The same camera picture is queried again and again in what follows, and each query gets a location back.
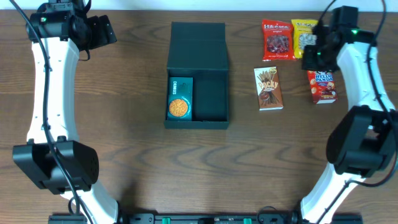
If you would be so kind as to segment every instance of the brown snack box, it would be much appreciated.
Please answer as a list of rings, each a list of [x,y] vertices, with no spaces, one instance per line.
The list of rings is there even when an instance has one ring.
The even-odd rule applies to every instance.
[[[332,103],[337,100],[337,91],[331,72],[307,71],[313,102]]]
[[[282,109],[284,104],[276,67],[255,68],[254,78],[256,79],[260,110]]]

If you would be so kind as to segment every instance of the wood grain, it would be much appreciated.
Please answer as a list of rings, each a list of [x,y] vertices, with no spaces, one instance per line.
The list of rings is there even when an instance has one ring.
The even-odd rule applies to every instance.
[[[118,42],[91,51],[89,62],[79,62],[75,116],[81,142],[99,155],[100,180],[123,208],[254,213],[264,205],[292,209],[309,193],[325,168],[326,140],[347,110],[343,79],[335,75],[337,102],[314,105],[300,61],[261,61],[260,24],[264,18],[317,18],[318,12],[90,12],[103,14]],[[359,26],[375,30],[380,18],[379,13],[361,13]],[[164,129],[172,21],[226,23],[226,131]],[[378,60],[396,105],[397,23],[398,14],[388,14]],[[0,11],[0,31],[0,223],[46,223],[51,213],[67,212],[67,201],[39,190],[11,157],[12,146],[25,143],[32,117],[31,46],[16,11]],[[260,113],[253,68],[271,65],[279,69],[285,108]],[[397,184],[393,178],[378,189],[358,187],[339,211],[361,212],[365,223],[395,223]]]

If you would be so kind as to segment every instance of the candy bag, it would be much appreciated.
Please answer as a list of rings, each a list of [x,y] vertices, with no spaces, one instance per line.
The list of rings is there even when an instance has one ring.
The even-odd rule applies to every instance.
[[[292,19],[294,26],[294,56],[302,58],[306,45],[315,45],[317,37],[312,35],[312,28],[318,21],[311,19]]]
[[[263,60],[295,59],[292,44],[293,26],[291,24],[264,19],[262,31],[264,33]]]

